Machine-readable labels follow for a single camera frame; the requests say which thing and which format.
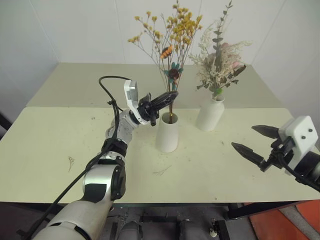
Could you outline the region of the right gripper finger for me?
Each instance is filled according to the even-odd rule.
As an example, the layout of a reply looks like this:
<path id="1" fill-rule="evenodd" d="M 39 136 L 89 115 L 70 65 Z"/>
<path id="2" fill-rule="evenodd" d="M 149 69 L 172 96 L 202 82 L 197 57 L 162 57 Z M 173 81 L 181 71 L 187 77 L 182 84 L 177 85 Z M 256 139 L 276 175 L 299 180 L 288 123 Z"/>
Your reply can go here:
<path id="1" fill-rule="evenodd" d="M 254 125 L 251 128 L 265 137 L 271 139 L 280 138 L 279 129 L 277 127 L 268 125 Z"/>
<path id="2" fill-rule="evenodd" d="M 264 162 L 264 158 L 255 153 L 251 148 L 236 142 L 232 142 L 233 148 L 245 159 L 249 160 L 253 164 L 260 166 Z"/>

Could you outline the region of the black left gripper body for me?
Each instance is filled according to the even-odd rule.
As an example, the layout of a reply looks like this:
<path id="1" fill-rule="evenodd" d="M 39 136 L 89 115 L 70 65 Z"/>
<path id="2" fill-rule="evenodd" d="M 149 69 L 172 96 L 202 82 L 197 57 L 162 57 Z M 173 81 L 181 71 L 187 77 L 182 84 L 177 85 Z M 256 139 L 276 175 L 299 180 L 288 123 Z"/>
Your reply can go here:
<path id="1" fill-rule="evenodd" d="M 152 127 L 156 125 L 159 118 L 159 103 L 156 99 L 152 100 L 150 92 L 139 100 L 137 110 L 143 120 L 149 122 Z"/>

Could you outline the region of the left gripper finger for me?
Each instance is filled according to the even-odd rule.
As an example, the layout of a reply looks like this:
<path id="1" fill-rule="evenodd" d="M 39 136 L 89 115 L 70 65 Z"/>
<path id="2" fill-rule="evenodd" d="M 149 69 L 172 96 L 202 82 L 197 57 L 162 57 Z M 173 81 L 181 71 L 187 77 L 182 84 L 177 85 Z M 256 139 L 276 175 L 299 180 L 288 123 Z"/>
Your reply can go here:
<path id="1" fill-rule="evenodd" d="M 153 109 L 159 111 L 173 103 L 177 95 L 161 95 L 153 100 Z"/>
<path id="2" fill-rule="evenodd" d="M 178 95 L 179 93 L 177 91 L 167 91 L 154 98 L 151 104 L 172 104 Z"/>

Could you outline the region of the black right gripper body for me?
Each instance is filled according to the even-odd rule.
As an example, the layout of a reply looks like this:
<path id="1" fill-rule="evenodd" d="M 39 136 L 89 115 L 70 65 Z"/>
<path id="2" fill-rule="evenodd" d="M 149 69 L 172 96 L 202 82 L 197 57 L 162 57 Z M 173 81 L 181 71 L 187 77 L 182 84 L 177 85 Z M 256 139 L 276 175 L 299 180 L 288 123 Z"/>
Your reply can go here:
<path id="1" fill-rule="evenodd" d="M 281 139 L 275 140 L 271 144 L 271 152 L 267 160 L 263 160 L 259 168 L 262 172 L 265 172 L 270 166 L 275 166 L 278 169 L 287 169 L 288 163 L 292 160 L 294 153 L 294 140 L 292 138 L 286 138 L 284 141 Z"/>

